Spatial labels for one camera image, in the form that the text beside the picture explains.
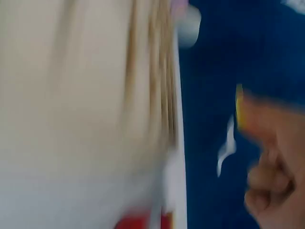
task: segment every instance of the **hand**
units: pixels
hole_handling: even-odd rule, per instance
[[[264,149],[248,175],[249,212],[262,229],[304,229],[304,114],[245,95],[237,101],[241,131]]]

